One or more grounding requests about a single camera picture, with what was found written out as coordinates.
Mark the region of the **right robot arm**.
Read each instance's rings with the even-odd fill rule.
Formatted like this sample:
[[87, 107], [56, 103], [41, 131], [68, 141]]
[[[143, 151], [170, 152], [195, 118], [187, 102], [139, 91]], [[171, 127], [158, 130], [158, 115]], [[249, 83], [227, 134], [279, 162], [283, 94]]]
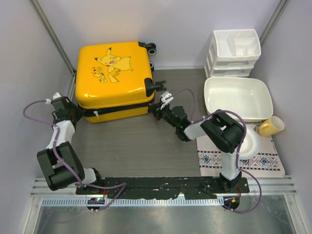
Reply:
[[219, 109], [201, 120], [191, 122], [182, 106], [170, 109], [170, 105], [159, 102], [149, 106], [148, 111], [156, 120], [163, 119], [169, 123], [181, 141], [208, 136], [225, 156], [219, 174], [220, 190], [230, 193], [238, 187], [242, 177], [238, 168], [239, 152], [247, 134], [247, 126], [238, 114]]

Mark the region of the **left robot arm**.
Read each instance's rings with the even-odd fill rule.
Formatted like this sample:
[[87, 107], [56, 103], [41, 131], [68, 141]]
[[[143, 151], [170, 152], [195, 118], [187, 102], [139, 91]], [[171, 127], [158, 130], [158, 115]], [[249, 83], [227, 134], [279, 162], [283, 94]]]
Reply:
[[55, 109], [52, 113], [53, 135], [48, 146], [37, 153], [48, 187], [56, 191], [78, 183], [87, 185], [83, 191], [100, 194], [104, 183], [99, 172], [94, 168], [84, 168], [71, 145], [77, 122], [83, 117], [84, 111], [60, 93], [54, 94], [51, 104]]

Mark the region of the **yellow Pikachu suitcase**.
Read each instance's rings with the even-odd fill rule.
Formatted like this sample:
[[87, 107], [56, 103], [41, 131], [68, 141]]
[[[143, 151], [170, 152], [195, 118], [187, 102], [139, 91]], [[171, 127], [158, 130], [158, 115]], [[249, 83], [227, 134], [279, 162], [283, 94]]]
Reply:
[[84, 46], [78, 55], [75, 96], [90, 123], [144, 115], [165, 91], [154, 81], [155, 43], [115, 42]]

